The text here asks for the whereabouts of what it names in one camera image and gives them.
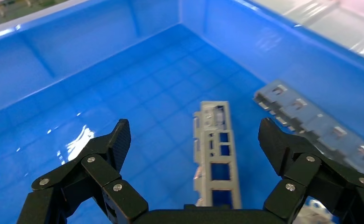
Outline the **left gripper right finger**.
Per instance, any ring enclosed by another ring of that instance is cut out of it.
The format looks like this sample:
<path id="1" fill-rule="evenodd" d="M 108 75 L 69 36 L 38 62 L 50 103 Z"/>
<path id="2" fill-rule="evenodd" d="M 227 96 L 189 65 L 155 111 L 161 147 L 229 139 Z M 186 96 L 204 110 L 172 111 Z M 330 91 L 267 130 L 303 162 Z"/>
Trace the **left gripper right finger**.
<path id="1" fill-rule="evenodd" d="M 290 224 L 312 197 L 340 223 L 364 224 L 364 174 L 327 158 L 306 138 L 283 132 L 270 118 L 261 120 L 258 140 L 281 177 L 265 210 Z"/>

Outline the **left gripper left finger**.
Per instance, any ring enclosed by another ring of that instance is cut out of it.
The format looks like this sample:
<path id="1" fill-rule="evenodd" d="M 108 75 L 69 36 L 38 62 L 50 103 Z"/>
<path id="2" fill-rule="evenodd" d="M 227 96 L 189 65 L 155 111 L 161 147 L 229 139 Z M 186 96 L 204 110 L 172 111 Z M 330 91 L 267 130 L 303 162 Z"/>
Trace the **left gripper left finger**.
<path id="1" fill-rule="evenodd" d="M 113 224 L 135 222 L 149 206 L 120 174 L 130 144 L 127 119 L 111 133 L 90 139 L 75 159 L 33 181 L 17 222 L 65 224 L 88 199 Z"/>

